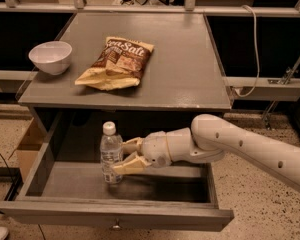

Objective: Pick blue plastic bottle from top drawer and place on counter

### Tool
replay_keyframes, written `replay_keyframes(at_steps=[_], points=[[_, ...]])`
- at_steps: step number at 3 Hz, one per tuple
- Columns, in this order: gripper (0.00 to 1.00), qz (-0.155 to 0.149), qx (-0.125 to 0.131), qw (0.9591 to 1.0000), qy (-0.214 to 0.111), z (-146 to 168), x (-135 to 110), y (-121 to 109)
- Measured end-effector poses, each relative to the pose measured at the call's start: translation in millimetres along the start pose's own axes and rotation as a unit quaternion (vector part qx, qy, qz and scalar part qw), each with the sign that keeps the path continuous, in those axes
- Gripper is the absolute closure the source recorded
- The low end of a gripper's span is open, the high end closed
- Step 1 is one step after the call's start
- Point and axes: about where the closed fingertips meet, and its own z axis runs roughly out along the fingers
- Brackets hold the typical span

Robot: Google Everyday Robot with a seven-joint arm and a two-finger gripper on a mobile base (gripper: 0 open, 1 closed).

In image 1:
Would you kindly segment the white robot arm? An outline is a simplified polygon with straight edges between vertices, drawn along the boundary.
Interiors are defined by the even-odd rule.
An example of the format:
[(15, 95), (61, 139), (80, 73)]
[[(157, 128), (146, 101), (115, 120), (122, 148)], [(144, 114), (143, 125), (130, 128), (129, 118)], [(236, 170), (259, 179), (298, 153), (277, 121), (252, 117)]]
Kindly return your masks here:
[(122, 144), (127, 157), (113, 164), (119, 174), (139, 174), (148, 167), (177, 161), (210, 163), (233, 153), (300, 192), (300, 147), (265, 137), (210, 114), (196, 116), (189, 128), (155, 132)]

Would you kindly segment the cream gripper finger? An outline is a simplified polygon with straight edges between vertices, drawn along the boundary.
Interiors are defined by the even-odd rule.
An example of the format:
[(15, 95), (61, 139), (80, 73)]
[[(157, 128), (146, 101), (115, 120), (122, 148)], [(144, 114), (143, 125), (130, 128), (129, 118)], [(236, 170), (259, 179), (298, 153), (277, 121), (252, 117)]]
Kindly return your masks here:
[(137, 152), (133, 152), (123, 161), (114, 163), (110, 166), (113, 172), (118, 175), (137, 174), (151, 166), (144, 156), (140, 156)]
[(143, 139), (141, 137), (136, 137), (127, 140), (122, 143), (122, 150), (124, 154), (131, 154), (133, 152), (141, 152)]

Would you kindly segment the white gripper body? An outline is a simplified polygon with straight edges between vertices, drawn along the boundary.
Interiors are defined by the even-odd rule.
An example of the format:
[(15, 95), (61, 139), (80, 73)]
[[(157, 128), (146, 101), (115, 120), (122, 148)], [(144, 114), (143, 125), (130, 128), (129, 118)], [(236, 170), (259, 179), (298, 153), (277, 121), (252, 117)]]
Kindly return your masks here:
[(167, 136), (163, 131), (151, 133), (145, 137), (142, 141), (141, 153), (155, 168), (167, 167), (172, 163)]

